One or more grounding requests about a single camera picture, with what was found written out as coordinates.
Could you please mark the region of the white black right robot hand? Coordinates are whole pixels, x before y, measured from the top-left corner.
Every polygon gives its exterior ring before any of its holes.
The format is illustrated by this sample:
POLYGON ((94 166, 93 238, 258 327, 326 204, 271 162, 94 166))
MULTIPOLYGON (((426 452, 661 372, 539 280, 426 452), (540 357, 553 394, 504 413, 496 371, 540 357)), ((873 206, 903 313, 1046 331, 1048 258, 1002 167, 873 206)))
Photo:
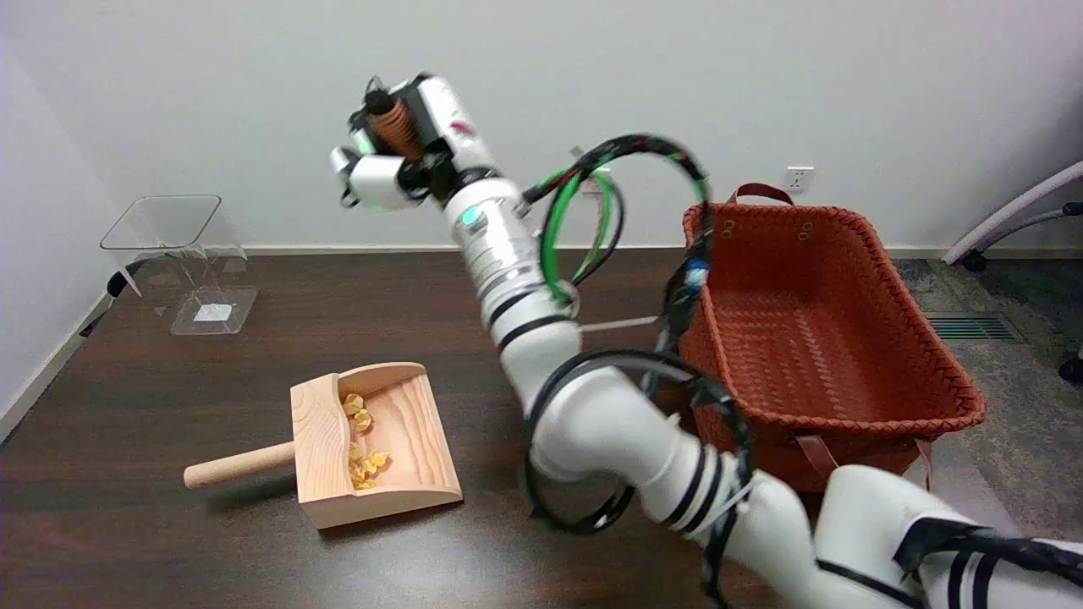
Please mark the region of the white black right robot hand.
POLYGON ((394 86, 371 77, 348 127, 348 145, 330 151, 347 209, 402 211, 429 198, 445 206, 468 185, 503 178, 475 120, 436 74, 394 86))

